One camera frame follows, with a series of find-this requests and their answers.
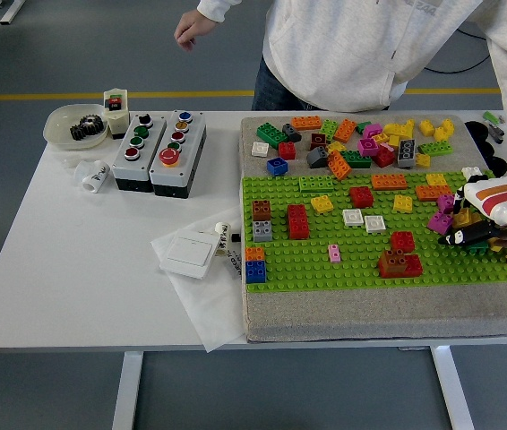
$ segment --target cable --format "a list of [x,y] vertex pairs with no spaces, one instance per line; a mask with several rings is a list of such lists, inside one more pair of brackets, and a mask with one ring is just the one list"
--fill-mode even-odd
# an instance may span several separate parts
[[[470,33],[467,33],[466,31],[463,31],[463,30],[459,30],[457,29],[457,31],[461,34],[464,34],[465,36],[469,36],[471,38],[474,38],[474,39],[481,39],[481,40],[486,40],[485,38],[481,38],[480,36],[477,36],[476,34],[470,34]],[[425,70],[429,71],[429,72],[433,72],[433,73],[438,73],[438,74],[456,74],[456,73],[464,73],[464,72],[468,72],[469,70],[472,70],[474,69],[475,67],[479,67],[482,63],[484,63],[487,59],[490,58],[490,55],[486,56],[484,59],[482,59],[481,61],[479,61],[478,63],[474,64],[474,65],[471,65],[470,67],[467,67],[466,69],[462,69],[462,70],[453,70],[452,72],[444,72],[442,70],[435,70],[435,69],[430,69],[428,67],[425,67]]]

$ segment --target white hoodie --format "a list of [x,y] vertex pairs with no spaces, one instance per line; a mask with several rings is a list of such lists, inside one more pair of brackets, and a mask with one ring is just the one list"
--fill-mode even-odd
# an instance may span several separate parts
[[[223,22],[239,3],[201,0],[198,11]],[[507,115],[507,0],[275,0],[263,57],[286,88],[318,108],[384,108],[466,19],[488,38]]]

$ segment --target person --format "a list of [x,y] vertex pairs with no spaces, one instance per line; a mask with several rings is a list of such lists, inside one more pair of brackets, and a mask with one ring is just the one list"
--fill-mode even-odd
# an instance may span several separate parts
[[[241,0],[201,0],[174,37],[191,51]],[[388,107],[466,20],[486,34],[507,116],[507,0],[275,0],[253,110]]]

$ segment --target hand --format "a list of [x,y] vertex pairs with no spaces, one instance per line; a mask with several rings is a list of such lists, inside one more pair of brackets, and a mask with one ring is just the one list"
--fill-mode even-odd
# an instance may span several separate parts
[[190,52],[196,44],[196,36],[205,36],[214,30],[216,24],[217,22],[206,18],[194,9],[182,15],[174,31],[174,39],[184,51]]

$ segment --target white bowl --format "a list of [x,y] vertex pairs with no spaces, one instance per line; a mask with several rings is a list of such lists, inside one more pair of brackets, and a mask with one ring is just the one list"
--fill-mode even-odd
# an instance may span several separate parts
[[[71,127],[78,125],[83,116],[98,115],[104,123],[104,130],[93,136],[86,136],[76,141],[71,136]],[[83,150],[92,148],[104,141],[108,133],[108,122],[104,117],[102,105],[67,105],[55,110],[48,116],[45,129],[42,132],[45,140],[61,150]]]

